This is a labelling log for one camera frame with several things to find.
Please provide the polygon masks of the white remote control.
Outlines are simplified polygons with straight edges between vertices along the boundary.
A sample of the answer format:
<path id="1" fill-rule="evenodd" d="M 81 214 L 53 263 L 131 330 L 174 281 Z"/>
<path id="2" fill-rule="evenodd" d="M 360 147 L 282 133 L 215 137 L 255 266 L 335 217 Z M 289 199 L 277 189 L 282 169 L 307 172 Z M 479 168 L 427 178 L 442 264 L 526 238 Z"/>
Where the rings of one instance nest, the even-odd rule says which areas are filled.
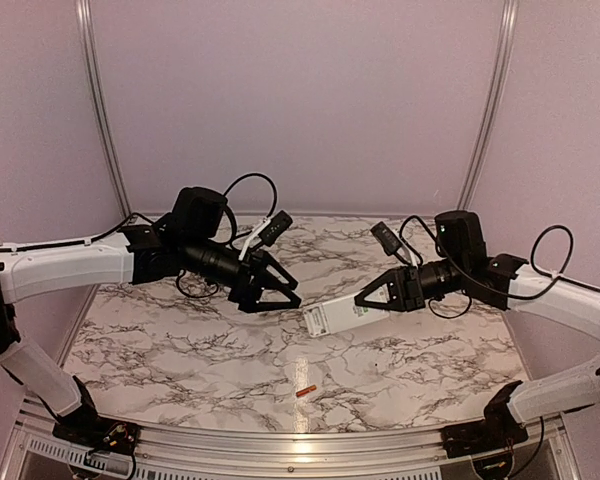
<path id="1" fill-rule="evenodd" d="M 355 294 L 315 303 L 302 310 L 311 337 L 317 338 L 351 330 L 390 317 L 386 310 L 357 306 Z"/>

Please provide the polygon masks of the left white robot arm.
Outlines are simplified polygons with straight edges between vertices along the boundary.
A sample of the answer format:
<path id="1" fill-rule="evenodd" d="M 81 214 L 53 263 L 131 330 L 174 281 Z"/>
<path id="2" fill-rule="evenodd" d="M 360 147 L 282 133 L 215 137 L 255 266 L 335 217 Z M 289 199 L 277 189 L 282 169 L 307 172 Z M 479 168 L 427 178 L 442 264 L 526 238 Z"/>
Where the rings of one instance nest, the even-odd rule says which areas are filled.
<path id="1" fill-rule="evenodd" d="M 82 443 L 99 444 L 106 418 L 78 379 L 19 333 L 16 303 L 65 289 L 139 285 L 189 272 L 228 288 L 229 301 L 245 313 L 298 308 L 297 281 L 267 250 L 291 225 L 291 217 L 284 211 L 266 217 L 236 251 L 214 239 L 228 212 L 225 195 L 185 187 L 172 210 L 150 224 L 50 244 L 0 243 L 0 366 Z"/>

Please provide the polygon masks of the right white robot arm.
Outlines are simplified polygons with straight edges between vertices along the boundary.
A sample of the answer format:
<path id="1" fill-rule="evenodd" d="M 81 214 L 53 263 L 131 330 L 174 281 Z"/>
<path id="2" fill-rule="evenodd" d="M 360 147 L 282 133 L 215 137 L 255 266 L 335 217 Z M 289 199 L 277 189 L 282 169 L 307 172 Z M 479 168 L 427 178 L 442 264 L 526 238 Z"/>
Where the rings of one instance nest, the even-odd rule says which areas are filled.
<path id="1" fill-rule="evenodd" d="M 434 222 L 427 233 L 439 260 L 418 259 L 413 265 L 387 270 L 355 296 L 357 306 L 411 312 L 449 293 L 463 292 L 501 311 L 533 314 L 600 342 L 600 287 L 569 279 L 562 270 L 544 272 L 515 255 L 488 255 L 474 212 L 448 211 Z M 503 387 L 485 407 L 475 438 L 482 446 L 495 448 L 515 425 L 596 404 L 600 404 L 600 355 L 539 380 Z"/>

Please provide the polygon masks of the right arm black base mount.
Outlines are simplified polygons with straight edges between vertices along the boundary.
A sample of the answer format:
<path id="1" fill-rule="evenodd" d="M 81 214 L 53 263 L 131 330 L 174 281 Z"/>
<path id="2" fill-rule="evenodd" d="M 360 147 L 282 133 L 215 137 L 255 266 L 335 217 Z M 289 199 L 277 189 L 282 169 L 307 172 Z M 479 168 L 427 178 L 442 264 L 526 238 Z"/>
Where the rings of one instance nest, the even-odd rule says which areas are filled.
<path id="1" fill-rule="evenodd" d="M 506 449 L 529 438 L 527 430 L 516 423 L 502 426 L 486 419 L 444 427 L 441 436 L 449 458 Z"/>

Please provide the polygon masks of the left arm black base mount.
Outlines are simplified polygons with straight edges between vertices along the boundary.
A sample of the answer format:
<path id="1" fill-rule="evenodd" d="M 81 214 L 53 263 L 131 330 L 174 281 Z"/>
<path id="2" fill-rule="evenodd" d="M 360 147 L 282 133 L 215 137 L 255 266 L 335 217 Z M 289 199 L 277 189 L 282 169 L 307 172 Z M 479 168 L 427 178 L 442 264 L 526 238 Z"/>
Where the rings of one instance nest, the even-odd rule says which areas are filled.
<path id="1" fill-rule="evenodd" d="M 53 436 L 89 450 L 131 456 L 139 439 L 140 426 L 133 422 L 99 418 L 93 425 L 67 426 L 56 423 Z"/>

